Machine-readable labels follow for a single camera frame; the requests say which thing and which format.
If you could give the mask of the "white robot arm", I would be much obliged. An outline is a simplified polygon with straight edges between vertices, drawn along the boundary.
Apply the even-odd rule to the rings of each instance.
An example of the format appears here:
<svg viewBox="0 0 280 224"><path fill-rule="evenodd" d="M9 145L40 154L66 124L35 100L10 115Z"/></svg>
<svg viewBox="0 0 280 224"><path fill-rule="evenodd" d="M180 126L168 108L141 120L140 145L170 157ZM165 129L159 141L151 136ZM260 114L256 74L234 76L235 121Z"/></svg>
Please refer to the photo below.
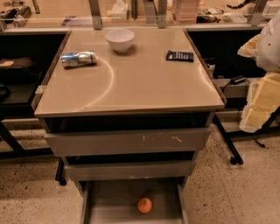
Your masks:
<svg viewBox="0 0 280 224"><path fill-rule="evenodd" d="M249 84L247 105L241 113L240 129L254 133L280 107L280 11L237 54L254 59L266 72Z"/></svg>

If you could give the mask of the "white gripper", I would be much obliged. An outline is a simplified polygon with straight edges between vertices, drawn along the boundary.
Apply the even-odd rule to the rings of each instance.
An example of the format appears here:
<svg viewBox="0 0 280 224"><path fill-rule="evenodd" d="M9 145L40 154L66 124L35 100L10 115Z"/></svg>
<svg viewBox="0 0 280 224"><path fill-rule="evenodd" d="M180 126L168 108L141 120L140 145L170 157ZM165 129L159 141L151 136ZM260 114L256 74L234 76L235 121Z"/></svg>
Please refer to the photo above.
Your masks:
<svg viewBox="0 0 280 224"><path fill-rule="evenodd" d="M239 48L237 54L245 58L256 56L259 34ZM247 133L255 133L280 106L280 73L266 73L258 82L249 85L247 104L241 113L239 127Z"/></svg>

